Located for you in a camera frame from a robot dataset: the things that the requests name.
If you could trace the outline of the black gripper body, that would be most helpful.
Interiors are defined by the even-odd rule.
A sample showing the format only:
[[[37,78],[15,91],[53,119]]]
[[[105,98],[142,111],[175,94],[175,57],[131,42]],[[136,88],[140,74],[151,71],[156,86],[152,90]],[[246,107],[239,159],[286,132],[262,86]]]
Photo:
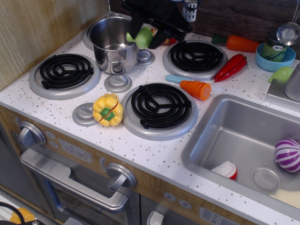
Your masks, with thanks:
[[[178,4],[171,0],[123,0],[121,6],[132,13],[142,13],[150,24],[169,37],[182,41],[192,26],[181,15]]]

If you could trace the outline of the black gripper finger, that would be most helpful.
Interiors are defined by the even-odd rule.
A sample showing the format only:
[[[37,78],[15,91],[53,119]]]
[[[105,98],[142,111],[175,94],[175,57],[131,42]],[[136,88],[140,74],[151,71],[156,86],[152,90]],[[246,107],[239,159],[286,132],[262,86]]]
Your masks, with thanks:
[[[145,22],[145,16],[142,13],[132,13],[131,17],[130,36],[135,39]]]
[[[157,32],[156,36],[153,36],[153,39],[150,42],[149,49],[155,49],[161,45],[163,45],[163,42],[167,39],[171,38],[167,34],[163,33],[162,31]]]

